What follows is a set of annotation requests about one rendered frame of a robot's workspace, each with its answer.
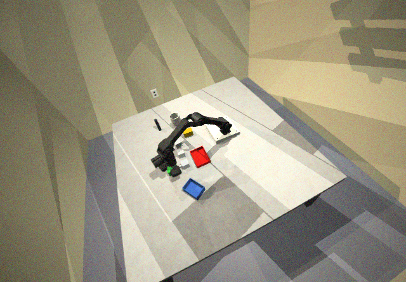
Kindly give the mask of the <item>red tray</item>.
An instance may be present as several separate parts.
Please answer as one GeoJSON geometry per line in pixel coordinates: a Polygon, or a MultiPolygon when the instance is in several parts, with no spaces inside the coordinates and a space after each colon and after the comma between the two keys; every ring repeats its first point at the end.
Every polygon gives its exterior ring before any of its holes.
{"type": "Polygon", "coordinates": [[[192,155],[192,158],[193,158],[197,168],[200,168],[204,165],[211,163],[211,160],[209,159],[209,156],[207,155],[203,146],[190,151],[190,153],[192,155]]]}

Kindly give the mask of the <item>blue tray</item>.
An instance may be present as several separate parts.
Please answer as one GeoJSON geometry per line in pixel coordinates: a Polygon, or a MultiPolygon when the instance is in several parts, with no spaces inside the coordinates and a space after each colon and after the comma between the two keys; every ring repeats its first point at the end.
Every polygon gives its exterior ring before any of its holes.
{"type": "Polygon", "coordinates": [[[189,179],[187,183],[182,187],[182,189],[189,195],[191,195],[196,200],[199,200],[202,193],[205,191],[205,187],[200,185],[198,182],[193,179],[189,179]]]}

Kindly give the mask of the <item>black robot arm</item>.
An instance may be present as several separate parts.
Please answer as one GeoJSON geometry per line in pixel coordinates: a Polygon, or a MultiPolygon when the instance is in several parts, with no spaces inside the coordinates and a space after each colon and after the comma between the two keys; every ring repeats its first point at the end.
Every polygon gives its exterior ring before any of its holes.
{"type": "Polygon", "coordinates": [[[152,164],[155,168],[159,167],[162,172],[167,170],[167,167],[170,167],[166,161],[170,161],[174,158],[173,151],[175,150],[174,143],[181,136],[181,134],[189,127],[203,126],[204,124],[213,124],[220,128],[220,132],[224,135],[231,132],[230,128],[232,124],[229,123],[225,118],[211,118],[203,116],[198,112],[189,114],[187,117],[183,118],[179,125],[173,130],[173,132],[167,138],[163,139],[157,148],[158,155],[151,159],[152,164]],[[191,119],[192,121],[188,121],[191,119]]]}

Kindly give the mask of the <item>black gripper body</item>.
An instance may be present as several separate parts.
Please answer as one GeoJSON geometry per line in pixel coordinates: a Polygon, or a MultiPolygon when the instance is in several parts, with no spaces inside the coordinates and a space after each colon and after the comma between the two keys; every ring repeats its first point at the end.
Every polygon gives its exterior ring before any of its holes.
{"type": "Polygon", "coordinates": [[[170,171],[170,172],[171,172],[171,176],[172,176],[173,178],[181,174],[180,167],[176,166],[177,162],[176,162],[175,157],[174,157],[172,160],[170,160],[170,161],[166,161],[166,163],[169,164],[171,168],[173,168],[173,169],[170,171]]]}

